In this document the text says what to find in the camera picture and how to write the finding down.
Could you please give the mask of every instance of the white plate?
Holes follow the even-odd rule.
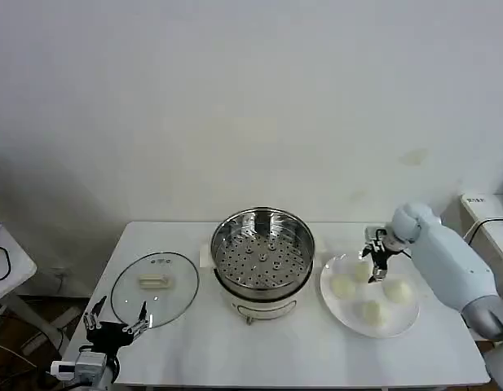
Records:
[[[406,275],[394,275],[390,272],[381,283],[357,283],[356,294],[351,299],[338,299],[331,290],[331,278],[335,274],[348,274],[355,281],[355,264],[359,262],[357,255],[342,255],[332,258],[322,268],[320,275],[320,291],[325,304],[333,315],[354,331],[373,338],[390,338],[406,332],[415,322],[420,313],[417,291]],[[385,296],[383,284],[394,279],[403,279],[413,290],[413,298],[408,304],[396,304]],[[361,317],[361,306],[369,300],[379,301],[387,309],[387,320],[380,327],[370,326]]]

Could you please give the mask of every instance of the glass lid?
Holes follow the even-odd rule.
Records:
[[[154,253],[135,261],[117,277],[110,300],[117,318],[132,325],[146,301],[149,327],[167,324],[191,305],[199,288],[193,263],[177,253]]]

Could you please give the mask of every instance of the white side table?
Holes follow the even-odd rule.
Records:
[[[31,323],[42,330],[50,338],[53,346],[63,354],[68,346],[68,338],[58,330],[56,325],[39,316],[13,292],[14,289],[35,274],[38,269],[36,264],[3,225],[0,226],[0,246],[7,249],[11,261],[11,273],[3,281],[0,281],[0,303],[10,308],[25,322]],[[0,277],[7,272],[7,267],[5,254],[0,250]],[[37,336],[32,340],[30,346],[24,347],[24,353],[28,355],[45,340],[46,338],[43,335]]]
[[[468,217],[464,224],[467,230],[474,222],[503,217],[503,195],[467,193],[461,197],[461,205]],[[467,240],[473,234],[474,230],[469,233]],[[492,269],[497,291],[503,297],[503,222],[482,225],[471,246]]]

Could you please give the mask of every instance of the floor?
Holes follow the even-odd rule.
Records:
[[[76,306],[80,310],[86,308],[87,299],[70,299],[63,297],[24,297],[43,318],[53,320],[61,315],[71,306]],[[71,338],[80,318],[74,319],[66,329],[66,335]],[[21,351],[22,344],[31,336],[35,335],[35,329],[23,323],[16,322],[13,319],[0,320],[0,345],[7,347],[15,352]],[[490,342],[479,342],[479,350],[485,352],[492,348]],[[50,366],[52,360],[59,356],[55,348],[50,344],[44,344],[30,356],[28,360],[38,367]],[[14,391],[38,391],[47,388],[40,387],[37,384],[38,374],[32,370],[32,367],[23,360],[15,357],[7,351],[0,349],[0,390]],[[57,385],[51,388],[52,391],[60,389]],[[489,383],[478,387],[451,387],[452,391],[497,391],[495,384]]]

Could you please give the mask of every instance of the wall stain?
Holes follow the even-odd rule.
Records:
[[[408,167],[419,167],[429,155],[427,148],[416,148],[399,157],[399,162]]]

